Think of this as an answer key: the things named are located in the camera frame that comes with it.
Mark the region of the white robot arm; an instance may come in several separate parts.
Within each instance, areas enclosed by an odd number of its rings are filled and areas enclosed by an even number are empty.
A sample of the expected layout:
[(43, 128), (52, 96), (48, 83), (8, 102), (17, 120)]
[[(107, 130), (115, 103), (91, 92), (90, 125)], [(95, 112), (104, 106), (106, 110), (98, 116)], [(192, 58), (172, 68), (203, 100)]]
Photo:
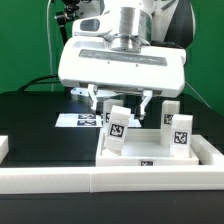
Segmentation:
[(140, 95), (142, 119), (155, 96), (177, 97), (185, 85), (186, 48), (195, 34), (190, 0), (71, 0), (64, 17), (72, 37), (64, 45), (58, 76), (66, 87)]

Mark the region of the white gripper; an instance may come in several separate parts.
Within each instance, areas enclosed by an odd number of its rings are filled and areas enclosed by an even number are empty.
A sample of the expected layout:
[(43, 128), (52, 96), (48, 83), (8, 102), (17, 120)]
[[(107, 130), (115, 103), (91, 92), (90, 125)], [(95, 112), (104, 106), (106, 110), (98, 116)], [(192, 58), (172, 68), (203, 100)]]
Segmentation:
[(112, 51), (103, 38), (74, 36), (64, 46), (58, 75), (67, 87), (89, 84), (93, 112), (97, 112), (98, 87), (143, 91), (138, 106), (138, 119), (143, 120), (153, 91), (165, 97), (176, 97), (182, 92), (185, 62), (184, 49), (143, 46), (140, 53)]

